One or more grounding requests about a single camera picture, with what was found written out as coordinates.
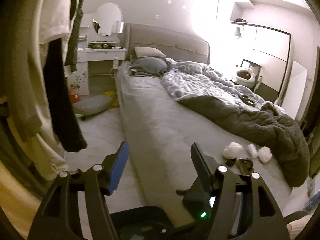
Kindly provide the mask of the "black curved plastic piece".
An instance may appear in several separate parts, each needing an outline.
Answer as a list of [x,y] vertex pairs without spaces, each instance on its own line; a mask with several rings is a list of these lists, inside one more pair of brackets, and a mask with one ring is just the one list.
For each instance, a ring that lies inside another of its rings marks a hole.
[[232,167],[236,164],[237,162],[237,159],[236,158],[233,158],[233,159],[227,159],[226,162],[225,162],[225,165],[228,166],[228,167]]

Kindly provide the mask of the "hanging black garment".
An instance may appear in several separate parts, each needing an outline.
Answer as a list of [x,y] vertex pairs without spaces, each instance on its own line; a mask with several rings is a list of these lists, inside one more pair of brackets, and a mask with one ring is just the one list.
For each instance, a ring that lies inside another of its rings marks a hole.
[[87,142],[69,98],[60,38],[49,42],[43,76],[54,134],[67,152],[76,153],[85,149]]

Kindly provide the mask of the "grey bed with mattress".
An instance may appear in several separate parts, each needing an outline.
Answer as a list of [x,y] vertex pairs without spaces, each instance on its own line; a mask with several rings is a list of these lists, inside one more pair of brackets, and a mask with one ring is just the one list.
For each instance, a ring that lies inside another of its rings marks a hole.
[[[164,61],[171,58],[199,62],[220,72],[212,64],[206,41],[170,29],[134,23],[125,24],[120,40],[127,56],[116,76],[118,99],[143,198],[148,205],[162,208],[175,226],[188,224],[193,217],[176,191],[189,188],[197,177],[190,156],[191,145],[198,143],[204,154],[222,163],[223,150],[231,142],[243,146],[241,159],[249,157],[247,146],[254,143],[179,104],[162,86],[162,77],[131,74],[130,65],[140,59],[135,54],[136,46],[159,49],[166,57],[158,58]],[[288,185],[276,158],[272,155],[265,164],[255,158],[253,168],[262,176],[279,207],[284,208],[294,187]]]

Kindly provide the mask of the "grey cushioned stool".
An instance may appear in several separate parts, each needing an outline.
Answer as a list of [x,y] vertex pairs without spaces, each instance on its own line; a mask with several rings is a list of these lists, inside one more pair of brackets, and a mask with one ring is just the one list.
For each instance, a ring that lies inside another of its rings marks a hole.
[[103,112],[112,106],[113,99],[105,95],[96,95],[73,104],[73,111],[81,120],[90,115]]

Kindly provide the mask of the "grey fluffy blanket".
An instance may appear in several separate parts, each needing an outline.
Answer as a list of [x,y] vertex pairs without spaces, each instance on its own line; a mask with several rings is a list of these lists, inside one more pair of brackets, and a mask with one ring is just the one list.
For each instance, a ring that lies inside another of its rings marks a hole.
[[287,114],[274,113],[270,103],[265,103],[261,110],[249,110],[208,95],[178,103],[234,135],[268,147],[290,187],[300,187],[308,178],[310,152],[301,129]]

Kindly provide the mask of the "red box on floor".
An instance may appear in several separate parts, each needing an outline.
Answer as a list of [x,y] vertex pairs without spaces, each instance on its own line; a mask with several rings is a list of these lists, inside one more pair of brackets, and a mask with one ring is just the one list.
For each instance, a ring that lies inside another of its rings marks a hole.
[[69,99],[71,104],[75,104],[81,100],[78,94],[69,94]]

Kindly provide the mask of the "patterned grey white duvet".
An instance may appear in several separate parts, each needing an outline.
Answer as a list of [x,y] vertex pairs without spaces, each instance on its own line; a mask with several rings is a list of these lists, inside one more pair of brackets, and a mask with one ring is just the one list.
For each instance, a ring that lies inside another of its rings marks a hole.
[[167,72],[161,84],[175,100],[181,101],[198,96],[212,96],[226,106],[238,106],[249,111],[262,111],[270,107],[276,114],[285,114],[280,106],[264,100],[242,85],[235,85],[211,66],[166,58]]

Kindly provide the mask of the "white dressing table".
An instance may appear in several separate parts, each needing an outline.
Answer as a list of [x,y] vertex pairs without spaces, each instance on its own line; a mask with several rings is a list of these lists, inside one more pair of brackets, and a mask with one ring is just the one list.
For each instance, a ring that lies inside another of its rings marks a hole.
[[122,11],[113,2],[104,3],[95,12],[83,15],[78,35],[76,71],[67,74],[71,95],[89,95],[89,78],[95,76],[89,69],[90,62],[105,62],[111,68],[109,75],[112,75],[118,69],[119,62],[125,60],[127,50],[120,48],[118,38],[123,28]]

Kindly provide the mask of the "grey blue pillow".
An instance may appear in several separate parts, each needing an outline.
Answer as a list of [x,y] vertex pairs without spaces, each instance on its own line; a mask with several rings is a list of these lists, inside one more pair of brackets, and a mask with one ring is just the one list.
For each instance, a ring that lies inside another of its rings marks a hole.
[[144,57],[136,59],[130,65],[133,76],[151,76],[161,78],[167,71],[167,63],[157,57]]

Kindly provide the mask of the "cream pillow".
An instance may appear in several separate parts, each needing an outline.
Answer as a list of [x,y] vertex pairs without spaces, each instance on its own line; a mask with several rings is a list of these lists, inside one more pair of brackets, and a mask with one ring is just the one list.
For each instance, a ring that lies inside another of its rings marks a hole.
[[140,47],[136,46],[135,47],[135,54],[138,58],[143,58],[143,57],[166,57],[164,53],[162,53],[159,49],[157,48],[152,48],[152,47]]

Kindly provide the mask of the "hanging cream garment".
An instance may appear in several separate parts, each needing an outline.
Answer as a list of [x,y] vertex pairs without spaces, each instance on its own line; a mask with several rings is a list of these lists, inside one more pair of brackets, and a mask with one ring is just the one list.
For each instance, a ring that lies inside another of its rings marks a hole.
[[11,0],[1,28],[1,90],[18,142],[46,180],[67,169],[52,126],[43,68],[48,45],[71,34],[71,0]]

